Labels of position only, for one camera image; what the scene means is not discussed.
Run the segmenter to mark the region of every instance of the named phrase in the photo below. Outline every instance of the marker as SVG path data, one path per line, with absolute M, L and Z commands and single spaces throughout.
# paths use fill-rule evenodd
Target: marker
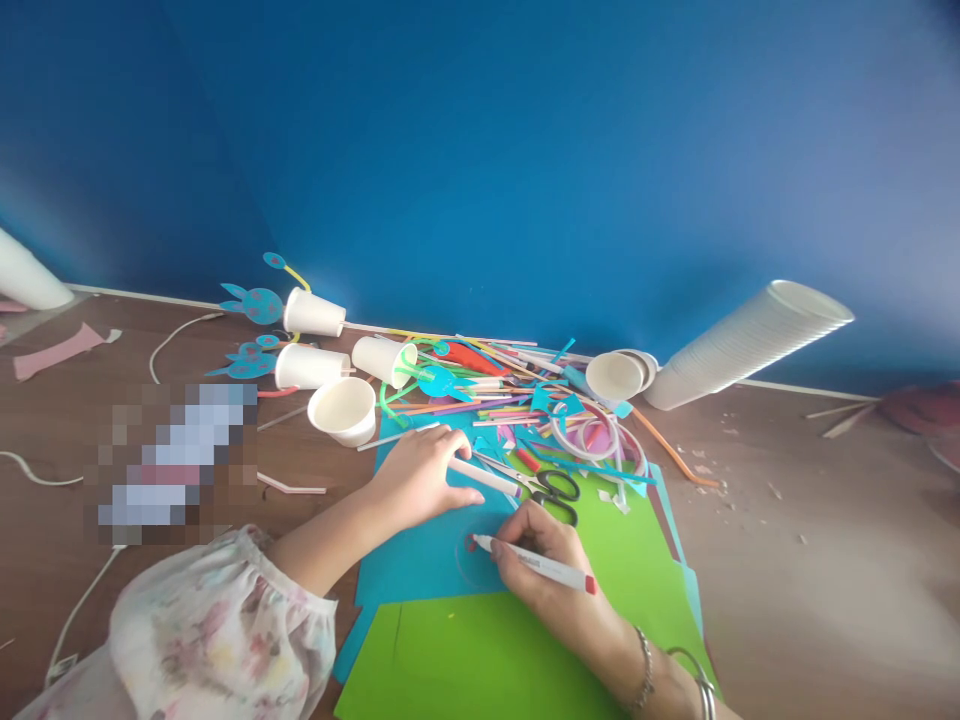
M 468 478 L 472 478 L 473 480 L 476 480 L 478 483 L 482 483 L 487 487 L 491 487 L 494 490 L 499 490 L 510 497 L 519 498 L 522 492 L 519 485 L 516 485 L 509 480 L 505 480 L 499 475 L 494 475 L 492 472 L 481 470 L 476 465 L 471 465 L 468 462 L 464 462 L 460 458 L 452 458 L 450 460 L 450 469 L 455 470 L 458 473 L 462 473 Z
M 490 552 L 490 541 L 493 540 L 489 535 L 474 535 L 474 541 L 487 552 Z M 561 585 L 572 587 L 574 590 L 583 590 L 591 595 L 597 594 L 597 579 L 593 575 L 587 575 L 583 570 L 577 570 L 569 565 L 558 563 L 556 560 L 537 555 L 537 553 L 524 550 L 510 543 L 503 543 L 513 550 L 520 562 L 536 573 L 544 577 L 555 580 Z
M 421 430 L 429 430 L 430 428 L 436 427 L 436 426 L 439 425 L 439 424 L 440 424 L 440 421 L 438 420 L 438 421 L 435 422 L 435 423 L 430 423 L 429 425 L 423 425 L 423 426 L 421 426 L 421 427 L 414 428 L 414 429 L 415 429 L 417 432 L 420 432 Z M 369 449 L 372 448 L 372 447 L 380 447 L 381 445 L 386 445 L 388 442 L 393 442 L 394 440 L 399 440 L 399 439 L 402 438 L 404 435 L 406 435 L 405 432 L 397 433 L 396 435 L 391 435 L 391 436 L 388 437 L 388 438 L 381 438 L 381 439 L 379 439 L 379 440 L 377 440 L 377 441 L 375 441 L 375 442 L 367 443 L 366 445 L 361 445 L 360 447 L 357 448 L 357 452 L 361 452 L 361 451 L 363 451 L 363 450 L 369 450 Z

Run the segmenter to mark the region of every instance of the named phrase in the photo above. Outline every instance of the paper cup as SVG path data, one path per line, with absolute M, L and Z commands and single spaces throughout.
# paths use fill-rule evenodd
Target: paper cup
M 350 356 L 344 353 L 318 350 L 306 345 L 287 345 L 277 355 L 274 375 L 277 388 L 298 386 L 301 390 L 315 390 L 343 377 L 350 369 Z
M 614 350 L 614 352 L 621 353 L 626 355 L 629 358 L 636 360 L 641 365 L 641 369 L 646 372 L 646 379 L 643 381 L 643 387 L 640 388 L 640 392 L 643 392 L 651 383 L 653 379 L 657 376 L 657 373 L 660 372 L 660 363 L 657 362 L 657 359 L 650 353 L 645 353 L 642 350 L 633 350 L 631 348 L 623 348 L 622 350 Z
M 417 346 L 413 343 L 404 345 L 393 340 L 364 337 L 353 346 L 353 364 L 397 390 L 410 379 L 406 373 L 398 372 L 404 367 L 404 361 L 408 365 L 416 364 Z
M 645 366 L 622 353 L 597 355 L 587 365 L 587 385 L 604 400 L 629 400 L 646 384 Z
M 347 311 L 300 288 L 290 291 L 283 309 L 283 329 L 287 332 L 340 337 Z
M 377 429 L 377 394 L 360 378 L 342 378 L 317 390 L 307 405 L 310 423 L 344 447 L 369 442 Z

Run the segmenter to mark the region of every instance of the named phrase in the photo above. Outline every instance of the silver bracelet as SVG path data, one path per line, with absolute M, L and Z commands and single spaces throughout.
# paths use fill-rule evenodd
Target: silver bracelet
M 686 656 L 697 668 L 697 677 L 694 679 L 697 681 L 697 687 L 700 688 L 700 706 L 703 708 L 703 720 L 716 720 L 717 702 L 714 696 L 716 691 L 710 679 L 707 677 L 707 673 L 704 672 L 703 665 L 701 665 L 700 661 L 691 655 L 688 650 L 684 650 L 683 648 L 670 648 L 667 650 L 667 655 L 674 655 L 676 653 Z
M 643 648 L 643 659 L 647 666 L 644 671 L 643 689 L 640 691 L 640 697 L 634 700 L 628 707 L 628 709 L 636 708 L 637 717 L 639 717 L 643 714 L 643 707 L 647 704 L 647 699 L 655 692 L 653 689 L 653 653 L 650 652 L 650 642 L 647 640 L 647 636 L 643 634 L 643 630 L 640 628 L 634 629 L 640 638 L 640 645 Z

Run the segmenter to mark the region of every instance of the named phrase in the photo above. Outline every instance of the blue paper cutout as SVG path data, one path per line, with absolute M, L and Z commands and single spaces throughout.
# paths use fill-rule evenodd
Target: blue paper cutout
M 360 648 L 363 647 L 363 641 L 367 639 L 367 633 L 370 632 L 370 626 L 373 625 L 373 619 L 377 616 L 377 606 L 367 605 L 360 610 L 357 621 L 353 624 L 353 629 L 343 641 L 343 647 L 337 653 L 337 659 L 333 663 L 333 676 L 341 685 L 347 684 L 350 672 L 357 662 L 357 656 L 360 654 Z
M 220 303 L 220 307 L 228 312 L 243 312 L 258 325 L 270 325 L 283 315 L 283 301 L 273 290 L 266 288 L 244 290 L 239 285 L 231 283 L 220 283 L 220 286 L 231 295 L 240 298 L 240 302 L 228 300 Z
M 473 398 L 465 392 L 457 389 L 456 376 L 439 365 L 427 365 L 421 368 L 420 375 L 417 377 L 417 383 L 420 385 L 420 389 L 430 397 L 449 395 L 463 402 L 471 402 L 473 400 Z
M 232 361 L 230 365 L 211 370 L 206 373 L 207 377 L 229 375 L 234 380 L 252 380 L 269 375 L 277 367 L 276 355 L 263 352 L 257 343 L 243 343 L 236 354 L 227 355 L 227 360 Z
M 457 413 L 441 418 L 451 427 L 459 427 L 469 439 L 475 438 L 472 423 L 475 413 Z M 426 425 L 434 418 L 415 415 L 414 426 Z M 400 432 L 397 423 L 385 417 L 381 421 L 381 437 Z M 377 467 L 390 451 L 379 448 Z M 496 534 L 513 512 L 507 496 L 480 485 L 455 472 L 447 474 L 447 482 L 479 490 L 486 502 L 451 510 L 422 525 L 404 530 L 371 552 L 360 563 L 355 602 L 363 607 L 383 603 L 426 600 L 438 597 L 502 592 L 495 563 L 482 550 L 467 552 L 465 540 L 470 533 Z
M 276 253 L 264 253 L 263 261 L 272 268 L 283 270 L 287 267 L 287 261 Z

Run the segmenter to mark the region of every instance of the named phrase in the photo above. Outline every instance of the green construction paper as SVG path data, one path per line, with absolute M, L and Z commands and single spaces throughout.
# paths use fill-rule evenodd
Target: green construction paper
M 519 461 L 510 460 L 520 469 Z M 577 482 L 578 531 L 610 602 L 660 648 L 692 652 L 716 684 L 688 600 L 685 569 L 674 562 L 650 501 L 632 494 L 631 512 L 623 515 L 597 496 L 597 489 L 615 489 L 612 483 L 593 474 Z M 685 659 L 679 662 L 693 670 Z M 381 606 L 337 716 L 527 720 L 623 714 L 522 603 L 488 594 Z

